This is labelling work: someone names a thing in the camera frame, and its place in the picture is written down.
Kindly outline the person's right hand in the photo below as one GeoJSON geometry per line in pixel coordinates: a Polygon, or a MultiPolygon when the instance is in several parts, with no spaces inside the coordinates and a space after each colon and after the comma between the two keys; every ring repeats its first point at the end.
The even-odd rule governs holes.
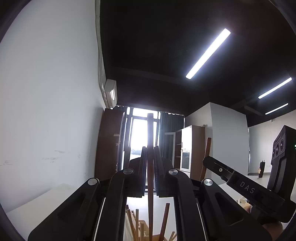
{"type": "Polygon", "coordinates": [[[271,218],[265,212],[262,212],[257,207],[253,207],[249,203],[245,203],[243,208],[262,224],[271,235],[272,240],[277,240],[283,233],[283,225],[280,221],[275,221],[274,218],[271,218]]]}

